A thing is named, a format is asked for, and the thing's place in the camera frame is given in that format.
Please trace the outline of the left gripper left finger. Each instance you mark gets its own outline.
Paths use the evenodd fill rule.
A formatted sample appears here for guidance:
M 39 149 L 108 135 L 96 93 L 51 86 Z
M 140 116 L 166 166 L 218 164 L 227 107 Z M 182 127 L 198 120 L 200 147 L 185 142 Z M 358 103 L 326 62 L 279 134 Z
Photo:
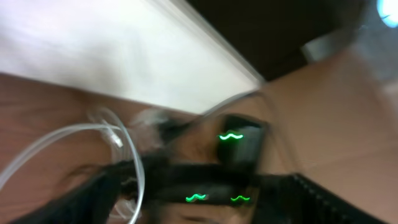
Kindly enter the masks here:
M 120 198 L 137 195 L 135 171 L 128 161 L 104 166 L 78 187 L 10 223 L 106 223 Z

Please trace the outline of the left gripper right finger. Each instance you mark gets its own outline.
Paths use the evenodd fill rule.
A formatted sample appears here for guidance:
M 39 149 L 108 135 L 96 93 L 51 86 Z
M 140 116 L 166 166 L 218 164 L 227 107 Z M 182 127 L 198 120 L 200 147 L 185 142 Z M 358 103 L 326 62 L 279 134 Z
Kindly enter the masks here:
M 301 174 L 262 175 L 252 224 L 385 224 Z

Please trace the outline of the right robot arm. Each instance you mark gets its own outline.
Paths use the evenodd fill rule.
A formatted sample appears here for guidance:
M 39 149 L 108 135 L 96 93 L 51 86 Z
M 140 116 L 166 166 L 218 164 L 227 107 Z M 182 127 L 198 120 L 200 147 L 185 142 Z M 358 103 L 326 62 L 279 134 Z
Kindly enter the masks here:
M 218 163 L 173 164 L 160 156 L 144 159 L 146 192 L 143 206 L 148 223 L 160 223 L 166 203 L 227 205 L 251 201 L 256 168 L 270 125 L 250 116 L 227 114 L 214 136 Z

